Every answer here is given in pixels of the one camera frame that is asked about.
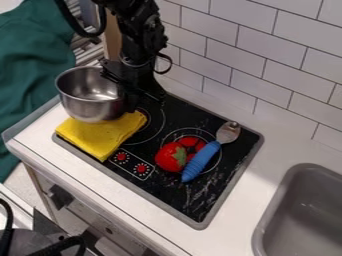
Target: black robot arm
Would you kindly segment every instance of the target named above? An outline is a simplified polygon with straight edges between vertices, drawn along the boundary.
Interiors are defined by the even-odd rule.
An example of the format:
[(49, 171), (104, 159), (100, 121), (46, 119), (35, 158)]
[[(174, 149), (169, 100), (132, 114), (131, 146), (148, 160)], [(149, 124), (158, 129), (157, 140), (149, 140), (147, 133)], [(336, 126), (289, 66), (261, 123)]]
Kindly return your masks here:
[(170, 67), (157, 73), (166, 73), (172, 66), (170, 57), (160, 51), (167, 45), (165, 28), (160, 20), (159, 8), (154, 0), (92, 0), (99, 5), (100, 28), (88, 33), (71, 15), (64, 0), (55, 0), (70, 26), (83, 37), (101, 34), (106, 27), (105, 8), (118, 20), (122, 34), (122, 47), (119, 61), (101, 61), (103, 76), (124, 85), (132, 102), (138, 102), (142, 95), (163, 102), (165, 90), (154, 78), (156, 57), (170, 62)]

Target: black stovetop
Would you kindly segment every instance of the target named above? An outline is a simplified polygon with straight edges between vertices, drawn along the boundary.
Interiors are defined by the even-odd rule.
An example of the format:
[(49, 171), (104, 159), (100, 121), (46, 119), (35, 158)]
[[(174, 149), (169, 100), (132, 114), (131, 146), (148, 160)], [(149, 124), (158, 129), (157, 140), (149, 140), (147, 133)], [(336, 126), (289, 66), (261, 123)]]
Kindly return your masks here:
[[(227, 120), (172, 96), (167, 97), (163, 108), (147, 100), (139, 108), (148, 117), (146, 125), (101, 163), (99, 169), (104, 167), (115, 172), (133, 184), (134, 191), (147, 192), (147, 200), (194, 228), (204, 228), (261, 145), (261, 136), (242, 128), (239, 138), (231, 144), (222, 145), (221, 151), (198, 178), (183, 184), (180, 173), (169, 173), (155, 165), (155, 154), (162, 145), (171, 141), (189, 146), (198, 138), (202, 145), (213, 141), (216, 131)], [(61, 140), (58, 138), (55, 141), (65, 145), (65, 142), (60, 143)], [(88, 163), (100, 163), (79, 149), (75, 151), (75, 147), (72, 148), (74, 154), (77, 152), (76, 155)]]

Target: green cloth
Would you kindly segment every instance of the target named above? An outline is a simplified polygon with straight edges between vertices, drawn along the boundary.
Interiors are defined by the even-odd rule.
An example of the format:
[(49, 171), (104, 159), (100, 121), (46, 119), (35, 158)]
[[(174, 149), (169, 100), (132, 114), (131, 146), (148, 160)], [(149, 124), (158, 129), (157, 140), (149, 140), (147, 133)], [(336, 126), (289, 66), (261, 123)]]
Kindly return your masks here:
[[(75, 65), (72, 35), (53, 0), (0, 14), (0, 133), (57, 94), (55, 77)], [(1, 139), (0, 182), (18, 162)]]

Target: stainless steel sink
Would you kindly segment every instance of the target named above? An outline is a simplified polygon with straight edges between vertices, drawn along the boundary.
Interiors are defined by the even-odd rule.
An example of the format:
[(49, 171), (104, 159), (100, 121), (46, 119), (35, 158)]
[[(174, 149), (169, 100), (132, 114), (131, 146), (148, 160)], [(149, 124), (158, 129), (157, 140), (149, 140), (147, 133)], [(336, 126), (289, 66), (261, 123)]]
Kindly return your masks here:
[(342, 176), (301, 164), (285, 175), (257, 225), (256, 256), (341, 256)]

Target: metal bowl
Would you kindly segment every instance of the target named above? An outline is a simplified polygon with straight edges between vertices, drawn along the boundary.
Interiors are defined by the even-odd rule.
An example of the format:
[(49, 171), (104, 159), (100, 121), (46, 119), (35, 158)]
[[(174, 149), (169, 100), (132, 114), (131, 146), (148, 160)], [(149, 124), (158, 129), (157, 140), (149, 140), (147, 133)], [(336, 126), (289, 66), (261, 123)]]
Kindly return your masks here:
[(117, 119), (125, 112), (121, 86), (103, 78), (100, 71), (99, 67), (77, 67), (56, 78), (62, 105), (71, 117), (98, 123)]

